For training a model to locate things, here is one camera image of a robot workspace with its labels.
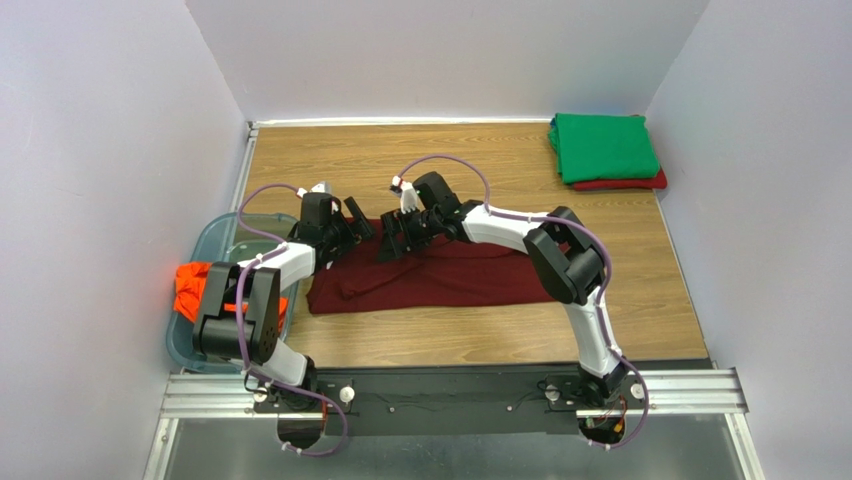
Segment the maroon t shirt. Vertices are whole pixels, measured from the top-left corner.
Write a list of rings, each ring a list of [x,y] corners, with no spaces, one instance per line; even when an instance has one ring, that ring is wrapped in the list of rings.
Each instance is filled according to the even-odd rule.
[[[484,307],[550,302],[527,255],[490,244],[436,239],[426,249],[380,262],[376,236],[313,277],[313,315],[413,307]]]

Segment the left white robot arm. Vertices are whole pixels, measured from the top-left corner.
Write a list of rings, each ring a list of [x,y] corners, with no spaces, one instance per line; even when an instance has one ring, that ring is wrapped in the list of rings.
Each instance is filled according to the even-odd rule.
[[[300,215],[286,232],[245,221],[237,224],[267,241],[267,247],[239,261],[208,265],[192,328],[194,352],[239,367],[256,381],[258,402],[296,412],[324,403],[312,359],[289,347],[283,337],[288,292],[330,267],[376,230],[353,197],[340,199],[320,189],[299,190]]]

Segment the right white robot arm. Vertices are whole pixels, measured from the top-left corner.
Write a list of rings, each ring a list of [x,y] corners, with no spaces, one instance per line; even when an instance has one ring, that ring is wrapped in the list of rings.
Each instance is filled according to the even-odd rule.
[[[461,202],[436,172],[415,182],[396,176],[389,189],[400,206],[380,218],[379,261],[422,250],[439,236],[526,254],[544,291],[563,305],[573,329],[580,361],[576,395],[595,407],[617,397],[628,370],[605,307],[611,259],[571,209],[523,213],[483,201]]]

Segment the teal plastic bin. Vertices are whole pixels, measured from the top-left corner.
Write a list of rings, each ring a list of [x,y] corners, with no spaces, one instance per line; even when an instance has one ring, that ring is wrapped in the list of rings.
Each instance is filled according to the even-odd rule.
[[[291,215],[245,214],[249,228],[286,237],[297,219]],[[272,250],[276,243],[250,232],[238,223],[234,213],[221,215],[201,232],[190,260],[200,262],[239,262]],[[171,359],[182,369],[200,374],[235,374],[239,367],[224,360],[198,354],[192,346],[193,323],[173,312],[166,330],[165,345]]]

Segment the orange t shirt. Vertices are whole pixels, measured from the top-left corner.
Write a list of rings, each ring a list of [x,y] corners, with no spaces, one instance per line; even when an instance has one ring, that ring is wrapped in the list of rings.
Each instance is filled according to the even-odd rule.
[[[175,299],[173,310],[186,318],[191,324],[194,324],[198,319],[201,300],[211,267],[212,263],[210,262],[195,261],[180,265],[176,270],[174,277]],[[252,275],[249,274],[247,276],[244,293],[248,293],[249,291],[249,283]],[[280,297],[277,314],[277,331],[279,334],[284,332],[284,327],[288,324],[288,308],[289,300],[286,297]],[[233,301],[226,303],[224,310],[233,319],[233,314],[236,313],[236,304]]]

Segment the green folded t shirt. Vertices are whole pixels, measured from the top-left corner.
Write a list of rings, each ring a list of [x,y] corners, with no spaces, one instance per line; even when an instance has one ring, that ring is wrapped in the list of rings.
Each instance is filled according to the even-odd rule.
[[[565,184],[649,180],[661,170],[641,115],[557,113],[548,140]]]

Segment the red folded t shirt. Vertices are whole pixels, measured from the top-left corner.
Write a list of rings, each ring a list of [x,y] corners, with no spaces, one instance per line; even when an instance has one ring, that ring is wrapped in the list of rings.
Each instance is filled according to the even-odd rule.
[[[667,188],[667,186],[668,179],[662,168],[660,168],[657,174],[651,178],[598,179],[576,182],[571,184],[571,188],[575,191],[601,191],[623,189],[664,190]]]

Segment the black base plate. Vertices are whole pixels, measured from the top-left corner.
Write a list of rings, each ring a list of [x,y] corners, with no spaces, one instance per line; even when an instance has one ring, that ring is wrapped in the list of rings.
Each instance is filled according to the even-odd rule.
[[[296,412],[256,402],[277,416],[277,436],[304,451],[325,437],[457,436],[514,433],[576,435],[610,448],[650,414],[704,413],[727,378],[711,370],[628,370],[617,397],[602,407],[575,393],[572,363],[316,370],[324,403]]]

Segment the aluminium rail frame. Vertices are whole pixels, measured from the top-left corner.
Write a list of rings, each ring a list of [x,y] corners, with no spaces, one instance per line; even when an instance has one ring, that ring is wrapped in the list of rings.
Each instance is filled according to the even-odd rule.
[[[326,368],[344,418],[179,374],[148,479],[759,479],[734,370],[647,362],[626,407],[571,397],[573,365]]]

